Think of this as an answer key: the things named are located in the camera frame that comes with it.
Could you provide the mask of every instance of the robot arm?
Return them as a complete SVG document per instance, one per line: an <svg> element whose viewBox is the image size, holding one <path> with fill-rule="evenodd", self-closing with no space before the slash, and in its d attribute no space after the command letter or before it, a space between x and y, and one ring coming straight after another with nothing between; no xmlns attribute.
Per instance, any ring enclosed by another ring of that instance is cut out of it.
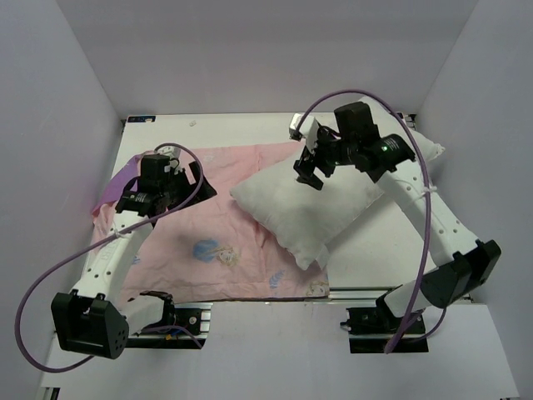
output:
<svg viewBox="0 0 533 400"><path fill-rule="evenodd" d="M398 135L380 137L370 108L363 102L338 108L335 117L339 133L311 116L298 132L301 114L292 119L291 138L306 139L302 155L294 164L298 182L321 190L323 183L314 174L315 168L328 178L336 166L354 165L394 199L423 237L427 189L411 148ZM501 255L494 241L480 241L459 222L436 190L430 191L430 254L437 268L424 275L414 310L430 305L446 308L483 284ZM401 285L377 300L377 314L385 327L397 326L404 316L414 285L414 281Z"/></svg>
<svg viewBox="0 0 533 400"><path fill-rule="evenodd" d="M108 236L164 213L189 197L196 184L189 183L185 171L179 167L178 156L174 147L163 147L158 154L142 158L141 176L124 188ZM189 168L198 182L198 166L192 162ZM186 207L216 194L204 178L201 189ZM55 296L52 316L63 350L117 358L130 334L147 326L174 323L172 296L164 292L143 292L124 307L116 307L127 272L151 231L147 224L101 247L72 291Z"/></svg>

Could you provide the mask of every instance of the pink fabric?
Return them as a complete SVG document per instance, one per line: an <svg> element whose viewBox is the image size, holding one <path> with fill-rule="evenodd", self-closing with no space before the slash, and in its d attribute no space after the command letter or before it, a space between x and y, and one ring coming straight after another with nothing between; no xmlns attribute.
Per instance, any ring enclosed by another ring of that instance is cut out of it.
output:
<svg viewBox="0 0 533 400"><path fill-rule="evenodd" d="M177 303L326 296L326 273L317 265L302 271L229 194L240 181L286 159L300 146L289 142L195 150L218 195L157 222L130 268L121 300L145 290L171 293ZM182 165L190 161L182 154ZM113 215L112 204L100 207L93 240L107 234Z"/></svg>

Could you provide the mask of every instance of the purple cable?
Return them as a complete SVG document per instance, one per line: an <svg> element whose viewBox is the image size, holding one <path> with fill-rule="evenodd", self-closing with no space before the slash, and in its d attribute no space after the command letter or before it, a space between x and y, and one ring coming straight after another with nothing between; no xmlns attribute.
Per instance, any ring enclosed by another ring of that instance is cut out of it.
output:
<svg viewBox="0 0 533 400"><path fill-rule="evenodd" d="M192 341L198 346L198 348L202 348L202 344L198 342L198 339L196 339L195 336L192 333L190 333L187 329L185 329L184 327L180 327L179 325L165 325L164 327L147 327L146 329L143 329L142 332L143 333L150 333L150 332L159 333L158 331L160 329L178 329L182 331L183 333L185 333L188 337L190 337Z"/></svg>
<svg viewBox="0 0 533 400"><path fill-rule="evenodd" d="M407 127L407 125L401 120L400 117L396 114L396 112L392 109L389 104L387 104L383 99L376 96L375 94L372 94L366 90L361 89L344 89L344 90L338 90L336 92L331 92L327 94L326 96L320 97L318 100L316 100L308 109L304 112L302 115L300 122L296 126L296 131L300 132L301 125L303 124L304 120L309 116L309 114L315 109L315 107L327 100L328 98L333 98L335 96L339 96L341 94L362 94L365 96L368 96L369 98L373 98L377 102L379 102L394 118L399 122L403 130L405 131L407 137L409 138L409 141L411 142L416 157L418 158L418 162L420 163L420 168L422 170L422 182L424 183L424 186L428 188L430 186L430 174L427 171L426 161L424 160L424 157L422 156L422 152L420 148L418 147L418 144L416 143L415 138L413 137L411 131ZM400 342L401 337L406 332L407 328L409 327L410 322L410 316L413 311L413 307L415 305L416 296L418 295L418 292L420 290L420 286L422 285L422 277L424 276L424 270L426 268L426 261L427 261L427 254L430 249L430 235L431 235L431 194L429 192L424 193L424 199L426 200L426 223L424 226L424 247L422 248L422 255L420 260L420 267L418 268L418 274L416 275L415 280L415 286L413 287L413 293L411 295L411 298L409 300L409 303L407 304L406 313L401 319L400 326L394 336L389 340L389 342L385 346L385 354L392 353L396 345Z"/></svg>
<svg viewBox="0 0 533 400"><path fill-rule="evenodd" d="M148 219L146 219L144 221L141 221L141 222L138 222L138 223L134 223L133 225L131 225L129 227L125 227L120 232L116 232L112 236L105 237L101 241L96 242L96 243L92 244L91 246L85 247L83 250L80 250L79 252L76 252L72 256L65 258L63 261L58 262L56 265L54 265L53 267L48 269L43 275L38 277L37 280L34 283L32 283L32 286L30 286L29 289L24 293L24 296L22 296L22 300L21 300L20 304L18 305L17 314L15 316L15 340L17 341L17 346L18 346L18 349L20 350L20 353L35 368L37 368L37 369L39 369L39 370L41 370L41 371L43 371L45 373L65 373L65 372L68 372L68 371L72 371L74 368L80 367L81 365L83 365L84 363L86 363L87 361L89 361L92 358L92 356L86 357L82 361L76 362L75 364L69 365L68 367L51 368L51 367L47 367L44 364L41 364L39 361L37 361L35 358L32 357L32 355L26 349L26 346L24 346L24 342L22 341L21 327L20 326L21 326L21 320L22 320L22 311L24 311L24 307L26 306L27 300L32 295L32 293L35 290L35 288L42 281L44 281L49 275L51 275L52 273L56 272L59 268L61 268L65 264L68 264L69 262L75 260L76 258L81 257L83 254L89 253L91 250L94 250L95 248L99 248L100 246L106 245L106 244L112 242L113 240L119 238L121 235L125 235L127 233L130 233L130 232L134 231L135 229L137 229L137 228L139 228L139 227L141 227L143 225L146 225L148 223L154 223L159 218L163 218L163 217L165 217L167 215L175 213L176 211L179 211L180 209L185 207L197 195L197 193L200 191L200 188L202 187L203 179L204 179L204 177L203 177L203 168L202 168L202 163L200 162L200 159L191 150L189 150L186 147L183 147L181 144L176 144L176 143L163 143L163 144L160 144L159 146L156 147L155 151L157 151L159 148L162 148L162 147L165 147L165 146L174 146L176 148L180 148L181 150L189 153L192 156L192 158L194 159L194 161L196 161L198 163L198 168L200 170L200 179L198 179L197 186L194 188L194 190L192 191L192 193L191 193L191 195L189 197L187 197L181 204L179 204L177 207L173 208L172 210L167 210L163 214L159 214L159 215L156 215L155 217L148 218Z"/></svg>

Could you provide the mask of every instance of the purple wire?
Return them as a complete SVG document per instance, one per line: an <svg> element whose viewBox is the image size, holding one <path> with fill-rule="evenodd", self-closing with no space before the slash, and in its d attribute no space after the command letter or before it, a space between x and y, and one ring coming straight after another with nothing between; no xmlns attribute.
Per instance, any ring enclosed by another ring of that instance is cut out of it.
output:
<svg viewBox="0 0 533 400"><path fill-rule="evenodd" d="M396 112L392 109L392 107L387 104L385 100L378 97L377 95L370 93L366 90L361 89L344 89L344 90L338 90L336 92L331 92L325 96L320 97L318 100L316 100L308 109L303 113L303 116L300 119L300 122L296 126L296 131L300 132L301 125L303 124L304 120L309 116L309 114L315 109L315 107L327 100L328 98L333 98L335 96L339 96L341 94L362 94L364 96L368 96L369 98L373 98L377 102L379 102L394 118L399 122L403 130L405 131L407 137L409 138L409 141L411 142L416 157L418 158L418 162L420 163L420 168L422 170L422 182L424 183L424 186L428 188L430 186L430 174L427 171L426 161L424 160L424 157L422 156L422 151L418 147L418 144L416 143L415 138L413 137L411 131L407 127L407 125L401 120L400 117L396 114ZM404 314L403 318L401 319L400 326L394 336L389 340L389 342L385 346L385 354L391 353L396 345L400 342L402 336L406 332L407 328L409 327L410 322L410 316L413 311L413 307L415 305L416 296L418 295L418 292L420 291L420 286L422 285L422 277L424 276L424 270L426 269L426 261L427 261L427 254L430 249L430 236L431 236L431 194L429 192L424 193L424 199L426 200L426 223L424 226L424 246L422 248L422 255L420 260L420 266L418 268L418 274L416 275L415 280L415 286L413 287L413 293L411 295L411 298L409 299L409 303L407 304L406 313Z"/></svg>
<svg viewBox="0 0 533 400"><path fill-rule="evenodd" d="M192 191L191 195L187 197L181 204L179 204L177 207L173 208L172 210L167 210L163 214L156 215L155 217L151 217L148 219L145 219L144 221L134 223L133 225L129 227L125 227L120 232L116 232L114 235L105 237L104 239L100 240L99 242L96 242L88 247L85 247L83 250L80 250L79 252L74 253L72 256L65 258L63 261L58 262L56 265L48 269L45 273L43 273L40 277L37 278L37 280L32 283L32 286L29 287L29 289L24 293L24 296L22 296L22 300L20 304L18 305L17 314L15 316L15 340L17 341L18 349L20 350L20 353L26 358L26 360L32 364L35 368L45 372L45 373L65 373L68 371L72 371L73 369L80 367L87 361L89 361L92 356L84 358L82 361L76 362L73 365L69 365L68 367L61 367L61 368L51 368L47 367L44 364L41 364L39 361L37 361L35 358L32 357L32 355L27 350L26 346L24 345L24 342L22 341L22 334L21 334L21 320L22 320L22 311L24 311L24 307L26 306L27 300L32 295L33 291L39 284L41 284L42 281L44 281L49 275L56 272L59 268L64 266L65 264L68 264L69 262L75 260L76 258L81 257L83 254L89 253L91 250L94 250L95 248L99 248L100 246L106 245L113 240L119 238L121 235L125 235L127 233L130 233L134 231L135 229L146 225L148 223L154 223L159 218L163 218L167 215L170 215L172 213L175 213L176 211L179 211L180 209L184 208L200 191L200 188L203 184L203 168L202 163L200 162L200 159L194 154L191 150L189 150L186 147L183 147L181 144L176 143L163 143L156 147L157 151L159 148L165 147L165 146L174 146L176 148L180 148L181 150L189 153L194 161L198 163L198 169L200 170L200 178L198 179L197 186Z"/></svg>
<svg viewBox="0 0 533 400"><path fill-rule="evenodd" d="M160 329L169 329L169 330L177 329L179 331L182 331L183 333L185 333L188 337L192 339L192 341L198 346L198 348L202 348L202 344L198 342L198 339L196 339L195 336L192 333L190 333L187 329L185 329L184 327L180 327L179 325L165 325L163 327L147 327L146 329L143 329L142 332L143 333L150 333L150 332L158 333Z"/></svg>

